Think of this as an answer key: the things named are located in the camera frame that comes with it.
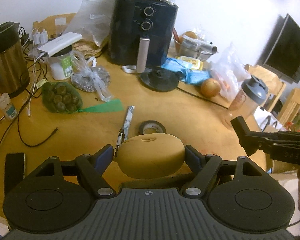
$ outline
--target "white strap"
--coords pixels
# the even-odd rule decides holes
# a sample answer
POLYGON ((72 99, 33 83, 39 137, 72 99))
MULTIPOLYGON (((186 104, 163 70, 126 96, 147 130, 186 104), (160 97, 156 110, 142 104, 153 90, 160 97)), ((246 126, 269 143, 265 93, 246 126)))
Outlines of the white strap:
POLYGON ((125 73, 128 73, 128 74, 135 74, 135 73, 137 73, 137 67, 136 66, 132 66, 132 65, 122 66, 122 70, 125 73))

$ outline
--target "yellow package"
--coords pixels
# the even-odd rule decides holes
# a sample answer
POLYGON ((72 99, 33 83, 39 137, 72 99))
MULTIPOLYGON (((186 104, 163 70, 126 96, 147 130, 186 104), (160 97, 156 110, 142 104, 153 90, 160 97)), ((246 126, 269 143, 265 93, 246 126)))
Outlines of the yellow package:
POLYGON ((197 58, 187 57, 187 56, 180 56, 176 58, 191 63, 192 70, 202 70, 203 68, 203 62, 198 60, 197 58))

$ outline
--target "black tape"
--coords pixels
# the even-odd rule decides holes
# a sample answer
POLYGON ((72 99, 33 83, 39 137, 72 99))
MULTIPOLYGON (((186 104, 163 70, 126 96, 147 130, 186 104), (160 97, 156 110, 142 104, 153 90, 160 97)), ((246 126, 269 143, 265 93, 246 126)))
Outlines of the black tape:
POLYGON ((161 123, 154 121, 154 120, 149 120, 149 121, 143 122, 139 126, 139 134, 140 135, 145 134, 145 131, 149 128, 155 129, 157 131, 157 133, 167 133, 165 127, 161 123))

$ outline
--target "stainless steel kettle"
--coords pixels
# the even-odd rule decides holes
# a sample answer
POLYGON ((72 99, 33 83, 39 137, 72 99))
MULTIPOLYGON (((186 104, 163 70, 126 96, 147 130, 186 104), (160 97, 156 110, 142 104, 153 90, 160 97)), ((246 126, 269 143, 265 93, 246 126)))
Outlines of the stainless steel kettle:
POLYGON ((17 26, 13 22, 3 23, 0 25, 0 94, 8 93, 13 98, 29 82, 17 26))

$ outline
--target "air fryer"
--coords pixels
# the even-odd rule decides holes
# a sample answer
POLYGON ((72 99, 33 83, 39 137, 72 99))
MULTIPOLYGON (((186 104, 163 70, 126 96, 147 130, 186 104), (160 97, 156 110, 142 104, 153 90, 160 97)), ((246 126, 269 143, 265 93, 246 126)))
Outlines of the air fryer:
POLYGON ((178 6, 159 0, 115 0, 109 55, 118 65, 161 66, 167 59, 178 6))

